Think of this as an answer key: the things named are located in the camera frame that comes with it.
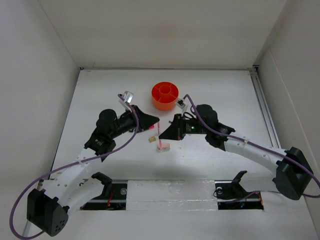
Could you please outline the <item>red clear pen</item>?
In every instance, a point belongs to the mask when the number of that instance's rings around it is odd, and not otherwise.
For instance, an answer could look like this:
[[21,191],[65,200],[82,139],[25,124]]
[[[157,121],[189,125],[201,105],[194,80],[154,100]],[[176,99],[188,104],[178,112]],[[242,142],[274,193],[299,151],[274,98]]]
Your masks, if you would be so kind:
[[160,122],[157,123],[157,139],[158,139],[158,147],[157,147],[157,150],[159,152],[162,151],[162,141],[160,139],[160,134],[161,134],[161,129],[160,129]]

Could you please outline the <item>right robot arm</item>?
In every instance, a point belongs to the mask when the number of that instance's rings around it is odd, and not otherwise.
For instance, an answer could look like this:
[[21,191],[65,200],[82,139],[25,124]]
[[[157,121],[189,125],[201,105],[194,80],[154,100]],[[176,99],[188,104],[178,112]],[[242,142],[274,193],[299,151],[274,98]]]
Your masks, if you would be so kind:
[[267,176],[246,179],[243,176],[247,170],[242,170],[231,180],[216,181],[214,192],[221,200],[244,199],[256,192],[275,191],[297,201],[314,176],[300,149],[260,146],[219,122],[217,112],[207,104],[197,105],[193,113],[175,114],[170,126],[159,138],[181,141],[186,135],[204,135],[210,146],[244,157],[269,170]]

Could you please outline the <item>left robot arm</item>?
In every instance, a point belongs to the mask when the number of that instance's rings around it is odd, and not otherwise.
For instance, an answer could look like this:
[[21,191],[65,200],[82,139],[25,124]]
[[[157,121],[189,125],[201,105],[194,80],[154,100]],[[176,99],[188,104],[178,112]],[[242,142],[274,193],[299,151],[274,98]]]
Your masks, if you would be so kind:
[[115,138],[135,130],[148,130],[159,118],[132,105],[117,116],[112,109],[103,110],[96,127],[72,165],[47,187],[33,189],[27,196],[27,220],[51,237],[66,226],[69,216],[89,200],[107,198],[112,179],[98,171],[103,161],[116,150]]

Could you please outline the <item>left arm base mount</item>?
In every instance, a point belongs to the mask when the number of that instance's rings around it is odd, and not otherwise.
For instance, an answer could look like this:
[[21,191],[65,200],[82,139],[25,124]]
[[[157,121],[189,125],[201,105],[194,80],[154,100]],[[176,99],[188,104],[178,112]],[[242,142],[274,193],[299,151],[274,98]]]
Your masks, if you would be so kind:
[[128,181],[112,180],[101,172],[91,176],[100,181],[103,190],[99,196],[88,201],[80,207],[83,211],[124,211],[127,204]]

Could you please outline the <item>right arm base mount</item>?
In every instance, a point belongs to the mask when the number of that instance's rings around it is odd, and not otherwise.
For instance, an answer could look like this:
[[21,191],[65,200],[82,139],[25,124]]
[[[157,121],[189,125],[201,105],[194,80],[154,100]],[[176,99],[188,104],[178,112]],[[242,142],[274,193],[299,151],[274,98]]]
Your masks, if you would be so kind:
[[240,185],[246,170],[240,171],[232,180],[215,181],[213,196],[218,210],[264,210],[260,191],[247,192]]

